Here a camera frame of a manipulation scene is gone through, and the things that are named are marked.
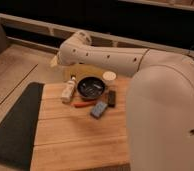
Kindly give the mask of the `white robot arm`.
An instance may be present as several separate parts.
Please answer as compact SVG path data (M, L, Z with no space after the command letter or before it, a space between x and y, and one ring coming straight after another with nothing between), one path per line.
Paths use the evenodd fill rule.
M77 31L51 64L84 63L131 78L126 126L132 171L194 171L194 60L149 48L95 47Z

